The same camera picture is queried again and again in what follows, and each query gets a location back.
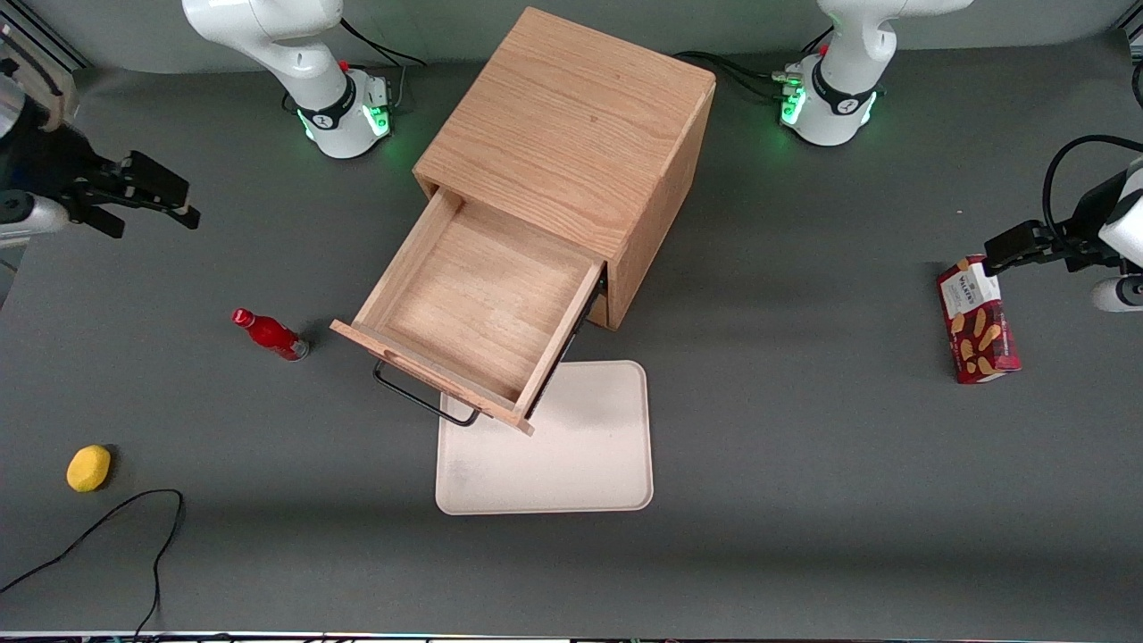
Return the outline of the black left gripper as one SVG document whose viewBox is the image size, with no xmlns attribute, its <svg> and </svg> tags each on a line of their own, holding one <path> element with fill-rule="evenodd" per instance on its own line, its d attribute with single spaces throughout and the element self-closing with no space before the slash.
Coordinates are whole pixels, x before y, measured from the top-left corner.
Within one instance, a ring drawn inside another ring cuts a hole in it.
<svg viewBox="0 0 1143 643">
<path fill-rule="evenodd" d="M 1072 251 L 1044 222 L 1022 222 L 985 241 L 985 273 L 996 276 L 1022 265 L 1061 259 L 1068 272 L 1089 267 L 1121 270 L 1122 256 L 1104 243 L 1098 233 L 1119 203 L 1125 183 L 1126 171 L 1119 171 L 1078 200 L 1073 215 L 1065 222 Z"/>
</svg>

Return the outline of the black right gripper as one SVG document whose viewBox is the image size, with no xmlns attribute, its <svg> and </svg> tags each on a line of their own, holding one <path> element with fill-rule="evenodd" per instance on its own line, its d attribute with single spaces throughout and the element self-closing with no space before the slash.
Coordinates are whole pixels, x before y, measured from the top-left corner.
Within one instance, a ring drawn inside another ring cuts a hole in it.
<svg viewBox="0 0 1143 643">
<path fill-rule="evenodd" d="M 1 102 L 3 209 L 42 199 L 70 209 L 70 223 L 114 239 L 123 238 L 126 222 L 106 206 L 160 214 L 185 230 L 200 227 L 201 214 L 187 206 L 187 180 L 154 158 L 131 150 L 121 162 L 121 175 L 160 204 L 112 199 L 121 195 L 121 187 L 112 180 L 112 163 L 95 152 L 82 132 L 66 123 L 46 130 L 48 111 L 19 87 L 3 87 Z"/>
</svg>

